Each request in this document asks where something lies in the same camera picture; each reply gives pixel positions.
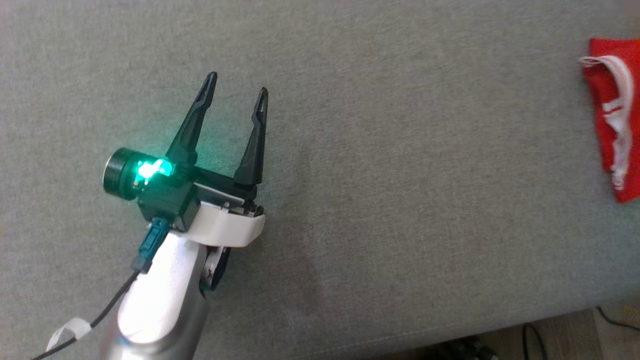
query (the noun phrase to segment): black cable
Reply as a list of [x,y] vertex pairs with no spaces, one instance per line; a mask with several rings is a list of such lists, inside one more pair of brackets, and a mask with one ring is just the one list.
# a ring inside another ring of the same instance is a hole
[[[133,282],[136,280],[136,278],[138,277],[138,275],[140,274],[140,270],[136,270],[133,272],[133,274],[131,274],[131,276],[128,278],[128,280],[124,283],[124,285],[122,285],[122,287],[120,287],[120,289],[118,290],[118,292],[116,293],[116,295],[113,296],[113,299],[111,299],[111,301],[109,302],[109,304],[107,305],[107,307],[104,308],[104,310],[102,310],[102,312],[100,313],[100,315],[98,315],[98,317],[95,318],[94,321],[91,322],[90,326],[91,328],[95,328],[96,326],[98,326],[98,324],[107,316],[107,314],[109,313],[109,311],[111,309],[113,309],[113,306],[118,302],[118,299],[120,299],[120,297],[122,297],[122,295],[124,293],[126,293],[129,288],[131,287],[131,284],[133,284]],[[32,357],[31,360],[41,360],[44,359],[45,357],[49,357],[57,352],[59,352],[60,350],[66,348],[67,346],[73,344],[76,342],[76,338],[71,338],[67,341],[65,341],[64,343],[43,352],[42,354],[36,356],[36,357]]]
[[542,354],[542,360],[547,360],[547,348],[545,348],[545,342],[542,341],[540,333],[535,326],[526,323],[522,326],[522,351],[524,352],[524,360],[529,360],[529,347],[527,346],[527,328],[530,327],[533,333],[536,335],[538,344],[540,345],[540,353]]
[[32,357],[31,360],[41,360],[44,359],[45,357],[49,357],[57,352],[59,352],[60,350],[64,349],[65,347],[73,344],[76,342],[76,338],[70,338],[69,340],[65,341],[64,343],[58,345],[57,347],[52,348],[51,350],[47,350],[45,352],[43,352],[42,354],[36,356],[36,357]]
[[622,326],[622,327],[626,327],[627,329],[631,329],[631,330],[635,330],[635,331],[640,331],[640,327],[635,327],[633,325],[629,325],[627,323],[621,323],[621,322],[617,322],[616,320],[611,320],[605,313],[604,311],[602,311],[602,308],[600,306],[596,306],[596,309],[598,309],[598,312],[600,313],[600,316],[602,316],[602,318],[604,319],[604,321],[608,322],[611,325],[615,325],[615,326]]
[[136,278],[138,277],[139,274],[140,274],[140,270],[136,270],[136,271],[133,272],[133,274],[131,274],[131,276],[127,279],[127,281],[124,283],[124,285],[122,285],[122,287],[118,290],[116,295],[114,295],[113,299],[111,299],[111,302],[109,302],[107,307],[105,307],[104,310],[102,310],[102,312],[100,313],[100,315],[98,315],[98,317],[96,317],[95,320],[91,322],[91,328],[92,329],[94,327],[96,327],[102,321],[102,319],[104,319],[105,316],[107,316],[109,311],[111,311],[113,306],[118,302],[118,299],[124,293],[129,291],[129,287],[131,286],[131,284],[133,284],[133,282],[136,280]]

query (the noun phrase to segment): red cloth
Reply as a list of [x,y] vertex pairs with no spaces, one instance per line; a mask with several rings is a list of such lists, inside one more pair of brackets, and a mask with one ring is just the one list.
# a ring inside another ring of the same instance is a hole
[[602,166],[619,202],[640,196],[640,40],[593,38],[580,59],[595,106]]

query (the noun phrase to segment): white stripe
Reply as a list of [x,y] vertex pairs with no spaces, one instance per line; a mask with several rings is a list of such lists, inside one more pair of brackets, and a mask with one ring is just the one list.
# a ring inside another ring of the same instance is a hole
[[623,190],[625,187],[625,176],[629,169],[629,154],[633,138],[629,116],[634,98],[634,82],[631,71],[617,56],[592,57],[585,56],[580,59],[585,67],[590,67],[594,62],[604,64],[611,74],[613,74],[620,93],[621,109],[616,112],[617,116],[605,116],[605,121],[616,131],[616,139],[613,141],[613,165],[611,165],[611,181],[616,190]]
[[607,113],[615,108],[621,108],[623,106],[622,98],[619,97],[611,102],[605,102],[602,104],[602,109]]

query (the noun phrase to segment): gray fabric surface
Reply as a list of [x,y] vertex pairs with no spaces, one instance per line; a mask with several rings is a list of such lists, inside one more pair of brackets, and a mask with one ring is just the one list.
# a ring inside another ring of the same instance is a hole
[[576,62],[638,34],[607,0],[3,1],[2,358],[125,281],[145,224],[104,162],[162,155],[210,70],[218,172],[269,88],[268,222],[197,359],[369,356],[638,294],[640,202],[611,195]]

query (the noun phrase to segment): cable connector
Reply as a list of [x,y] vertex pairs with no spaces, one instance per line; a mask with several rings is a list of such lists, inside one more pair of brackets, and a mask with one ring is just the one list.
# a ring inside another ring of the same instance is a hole
[[169,222],[163,218],[155,217],[151,221],[149,232],[138,248],[138,256],[131,263],[133,270],[139,270],[141,274],[149,272],[152,260],[170,229]]

